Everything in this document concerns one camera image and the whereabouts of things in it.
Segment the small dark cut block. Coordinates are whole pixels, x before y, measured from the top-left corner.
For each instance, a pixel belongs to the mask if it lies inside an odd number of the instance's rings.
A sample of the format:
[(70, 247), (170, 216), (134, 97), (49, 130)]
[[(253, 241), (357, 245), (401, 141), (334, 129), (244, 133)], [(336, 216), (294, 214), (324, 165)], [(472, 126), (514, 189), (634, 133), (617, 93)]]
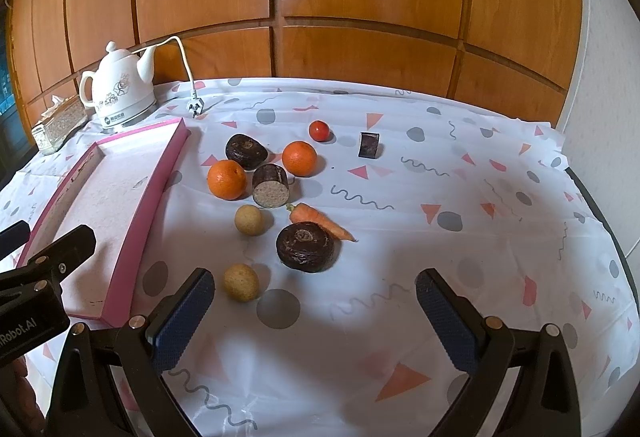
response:
[(379, 134), (362, 132), (360, 134), (360, 145), (359, 145), (358, 157), (363, 159), (376, 159), (378, 157), (379, 146), (380, 146)]

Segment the white ceramic electric kettle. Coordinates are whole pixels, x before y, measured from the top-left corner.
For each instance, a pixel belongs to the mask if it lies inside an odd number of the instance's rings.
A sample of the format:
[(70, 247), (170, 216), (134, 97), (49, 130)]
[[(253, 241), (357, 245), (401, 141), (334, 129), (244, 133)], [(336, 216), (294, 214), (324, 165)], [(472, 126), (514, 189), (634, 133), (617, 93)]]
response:
[(129, 122), (155, 104), (155, 49), (150, 46), (138, 56), (110, 41), (98, 70), (82, 72), (79, 99), (103, 126)]

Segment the silver ornate tissue box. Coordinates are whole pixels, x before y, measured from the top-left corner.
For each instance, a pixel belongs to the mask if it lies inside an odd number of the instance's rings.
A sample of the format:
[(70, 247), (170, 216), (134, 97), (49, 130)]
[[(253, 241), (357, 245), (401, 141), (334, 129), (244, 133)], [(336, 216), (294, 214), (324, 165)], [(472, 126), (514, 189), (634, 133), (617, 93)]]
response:
[(88, 121), (86, 109), (77, 95), (52, 97), (52, 106), (41, 113), (32, 127), (38, 150), (46, 156), (60, 150), (66, 140)]

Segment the large dark round fruit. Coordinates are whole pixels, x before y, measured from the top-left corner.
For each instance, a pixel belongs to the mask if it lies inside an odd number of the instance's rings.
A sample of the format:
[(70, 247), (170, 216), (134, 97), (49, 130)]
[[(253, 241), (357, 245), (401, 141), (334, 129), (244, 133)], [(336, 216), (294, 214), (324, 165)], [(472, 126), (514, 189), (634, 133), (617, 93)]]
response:
[(334, 258), (334, 239), (312, 221), (291, 223), (276, 241), (277, 254), (286, 267), (307, 273), (326, 270)]

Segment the wooden panelled cabinet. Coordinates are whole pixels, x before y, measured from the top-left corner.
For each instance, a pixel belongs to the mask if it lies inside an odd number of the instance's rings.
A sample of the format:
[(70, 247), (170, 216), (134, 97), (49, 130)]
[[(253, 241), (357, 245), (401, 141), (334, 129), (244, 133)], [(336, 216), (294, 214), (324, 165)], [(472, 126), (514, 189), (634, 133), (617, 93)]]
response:
[(156, 82), (279, 76), (446, 97), (559, 121), (582, 0), (1, 0), (18, 115), (34, 125), (113, 41), (156, 44)]

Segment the orange fruit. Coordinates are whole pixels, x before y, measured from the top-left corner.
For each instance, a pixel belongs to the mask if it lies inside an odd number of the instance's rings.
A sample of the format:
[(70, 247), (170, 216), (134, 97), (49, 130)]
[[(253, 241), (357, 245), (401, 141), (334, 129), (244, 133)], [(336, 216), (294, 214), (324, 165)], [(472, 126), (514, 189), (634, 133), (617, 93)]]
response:
[(247, 186), (245, 171), (239, 163), (222, 160), (213, 164), (207, 173), (209, 191), (217, 198), (233, 201), (242, 197)]
[(308, 142), (291, 142), (282, 152), (284, 168), (294, 176), (308, 177), (314, 174), (317, 165), (317, 152)]

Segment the small red tomato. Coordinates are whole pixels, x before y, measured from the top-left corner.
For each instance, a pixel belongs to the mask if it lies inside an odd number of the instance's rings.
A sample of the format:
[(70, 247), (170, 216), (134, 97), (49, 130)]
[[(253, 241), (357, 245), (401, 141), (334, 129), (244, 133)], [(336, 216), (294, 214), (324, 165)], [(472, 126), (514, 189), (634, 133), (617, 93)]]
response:
[(309, 136), (315, 142), (327, 142), (331, 138), (331, 130), (323, 121), (314, 121), (308, 127)]

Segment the dark cylinder with pale cut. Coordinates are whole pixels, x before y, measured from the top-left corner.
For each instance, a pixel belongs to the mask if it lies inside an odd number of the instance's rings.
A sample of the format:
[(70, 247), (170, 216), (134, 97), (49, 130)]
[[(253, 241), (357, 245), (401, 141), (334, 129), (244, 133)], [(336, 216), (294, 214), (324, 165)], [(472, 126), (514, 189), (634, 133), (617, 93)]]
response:
[(268, 163), (256, 168), (252, 187), (253, 199), (262, 208), (280, 208), (290, 201), (288, 176), (277, 164)]

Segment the pink shallow tray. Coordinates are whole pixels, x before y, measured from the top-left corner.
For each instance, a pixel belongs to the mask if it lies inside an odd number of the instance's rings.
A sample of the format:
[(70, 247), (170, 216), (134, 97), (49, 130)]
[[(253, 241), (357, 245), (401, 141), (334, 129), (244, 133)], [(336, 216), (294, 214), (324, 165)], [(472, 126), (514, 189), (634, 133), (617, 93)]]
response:
[(175, 118), (101, 139), (52, 194), (17, 265), (70, 229), (90, 227), (96, 249), (62, 284), (70, 316), (107, 327), (129, 318), (146, 238), (188, 135)]

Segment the orange carrot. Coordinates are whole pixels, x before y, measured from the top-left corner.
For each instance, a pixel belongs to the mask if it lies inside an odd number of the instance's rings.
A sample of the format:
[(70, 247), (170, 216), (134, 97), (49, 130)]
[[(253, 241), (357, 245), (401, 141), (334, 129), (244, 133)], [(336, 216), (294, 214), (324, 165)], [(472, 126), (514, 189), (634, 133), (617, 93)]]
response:
[(286, 209), (290, 212), (291, 223), (316, 223), (337, 240), (356, 242), (349, 231), (306, 203), (288, 204)]

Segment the tan round fruit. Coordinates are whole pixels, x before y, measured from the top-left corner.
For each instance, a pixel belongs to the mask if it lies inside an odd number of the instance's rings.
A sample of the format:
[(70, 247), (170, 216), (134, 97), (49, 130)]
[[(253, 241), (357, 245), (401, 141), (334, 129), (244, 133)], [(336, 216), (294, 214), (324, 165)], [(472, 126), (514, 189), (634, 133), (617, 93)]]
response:
[(242, 205), (234, 215), (234, 226), (243, 235), (257, 237), (264, 232), (265, 220), (262, 211), (254, 205)]
[(260, 287), (255, 270), (245, 264), (233, 264), (224, 271), (222, 277), (224, 290), (240, 303), (247, 303), (258, 298)]

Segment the patterned white tablecloth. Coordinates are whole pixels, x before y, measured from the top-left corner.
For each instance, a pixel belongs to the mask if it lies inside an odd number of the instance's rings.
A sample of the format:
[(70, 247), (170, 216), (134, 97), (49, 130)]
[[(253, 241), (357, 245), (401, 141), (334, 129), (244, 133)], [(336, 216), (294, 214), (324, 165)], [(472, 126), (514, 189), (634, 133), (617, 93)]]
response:
[[(484, 315), (510, 327), (556, 324), (582, 412), (632, 367), (639, 315), (614, 242), (567, 174), (551, 126), (490, 116), (405, 90), (267, 79), (158, 90), (157, 122), (189, 131), (146, 239), (134, 311), (147, 313), (196, 267), (252, 266), (262, 293), (240, 304), (218, 292), (167, 383), (207, 436), (423, 436), (460, 391), (457, 371), (416, 301), (414, 280), (437, 269)], [(286, 209), (241, 235), (238, 203), (206, 175), (244, 134), (280, 157), (320, 120), (333, 137), (319, 167), (292, 178), (306, 203), (349, 231), (319, 273), (276, 252)], [(380, 135), (376, 159), (360, 134)]]

